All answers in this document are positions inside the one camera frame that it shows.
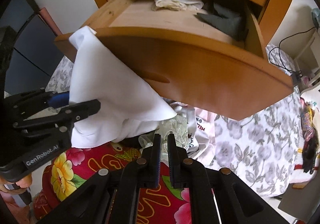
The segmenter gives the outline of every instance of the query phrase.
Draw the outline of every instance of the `white cloth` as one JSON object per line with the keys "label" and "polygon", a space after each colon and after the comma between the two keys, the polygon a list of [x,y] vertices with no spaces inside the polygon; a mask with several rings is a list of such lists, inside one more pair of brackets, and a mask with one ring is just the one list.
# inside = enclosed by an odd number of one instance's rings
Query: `white cloth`
{"label": "white cloth", "polygon": [[97,114],[75,123],[71,143],[77,148],[120,142],[153,131],[158,121],[176,116],[148,83],[116,58],[95,33],[85,26],[69,38],[78,50],[69,102],[92,99],[101,102]]}
{"label": "white cloth", "polygon": [[199,10],[203,7],[201,0],[155,0],[156,8],[167,8],[174,11],[180,10]]}
{"label": "white cloth", "polygon": [[[175,134],[176,144],[179,147],[184,147],[188,152],[188,157],[193,158],[201,162],[204,166],[208,166],[215,155],[215,132],[214,132],[214,119],[216,117],[215,113],[195,108],[181,102],[172,102],[167,100],[170,106],[177,112],[178,116],[187,119],[188,127],[188,137],[189,145],[186,147],[184,139]],[[169,166],[168,153],[164,150],[164,146],[167,144],[167,135],[169,129],[161,131],[161,162]],[[139,143],[142,147],[141,153],[144,148],[153,145],[153,135],[154,133],[141,135],[139,137]]]}

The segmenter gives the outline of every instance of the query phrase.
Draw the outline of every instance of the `human hand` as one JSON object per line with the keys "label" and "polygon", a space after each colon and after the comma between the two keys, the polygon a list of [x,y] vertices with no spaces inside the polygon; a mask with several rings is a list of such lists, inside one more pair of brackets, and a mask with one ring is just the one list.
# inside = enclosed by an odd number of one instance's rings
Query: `human hand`
{"label": "human hand", "polygon": [[[0,184],[12,184],[11,182],[8,182],[7,180],[3,179],[0,176]],[[32,175],[29,174],[25,177],[23,177],[20,181],[17,181],[16,184],[18,186],[20,186],[21,188],[27,188],[30,187],[30,185],[32,184]]]}

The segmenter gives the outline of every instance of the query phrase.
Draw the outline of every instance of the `folded white cloth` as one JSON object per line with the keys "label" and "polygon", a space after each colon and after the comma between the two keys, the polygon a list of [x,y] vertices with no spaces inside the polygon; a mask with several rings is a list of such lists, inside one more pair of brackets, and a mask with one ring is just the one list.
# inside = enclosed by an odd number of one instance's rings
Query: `folded white cloth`
{"label": "folded white cloth", "polygon": [[106,142],[120,142],[158,127],[158,121],[176,112],[85,26],[70,43],[78,50],[70,84],[70,104],[98,99],[100,111],[75,123],[71,143],[91,148]]}
{"label": "folded white cloth", "polygon": [[180,10],[199,10],[203,7],[201,0],[155,0],[156,7],[153,9],[156,11],[160,8],[167,8],[174,11]]}

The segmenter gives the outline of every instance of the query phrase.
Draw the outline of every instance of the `floral bedsheet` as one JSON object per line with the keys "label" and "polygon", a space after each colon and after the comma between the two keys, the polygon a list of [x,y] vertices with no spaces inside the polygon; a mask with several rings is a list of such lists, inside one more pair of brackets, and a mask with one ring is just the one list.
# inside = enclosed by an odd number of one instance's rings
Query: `floral bedsheet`
{"label": "floral bedsheet", "polygon": [[[267,53],[274,47],[268,45]],[[285,67],[295,70],[292,59],[280,53]],[[278,48],[271,52],[270,60],[281,64]],[[284,193],[302,138],[298,87],[281,101],[241,121],[218,115],[215,134],[216,154],[210,168],[229,167],[260,196]]]}

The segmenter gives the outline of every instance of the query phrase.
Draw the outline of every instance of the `screw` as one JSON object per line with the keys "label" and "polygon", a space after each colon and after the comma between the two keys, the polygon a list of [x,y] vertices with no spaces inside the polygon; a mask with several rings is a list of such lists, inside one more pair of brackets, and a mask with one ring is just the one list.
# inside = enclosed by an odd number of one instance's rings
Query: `screw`
{"label": "screw", "polygon": [[147,163],[147,160],[146,159],[144,159],[144,158],[138,158],[137,160],[136,160],[136,162],[137,162],[137,164],[146,164]]}
{"label": "screw", "polygon": [[231,170],[227,167],[221,168],[221,173],[223,175],[229,175],[231,173]]}
{"label": "screw", "polygon": [[62,133],[64,133],[64,132],[67,132],[67,131],[68,131],[68,128],[65,127],[65,126],[61,126],[61,127],[59,127],[59,131],[62,132]]}
{"label": "screw", "polygon": [[183,163],[189,165],[193,163],[193,160],[191,158],[185,158],[183,159]]}
{"label": "screw", "polygon": [[108,169],[105,169],[105,168],[102,168],[98,171],[98,174],[101,175],[101,176],[105,176],[109,173],[109,170]]}

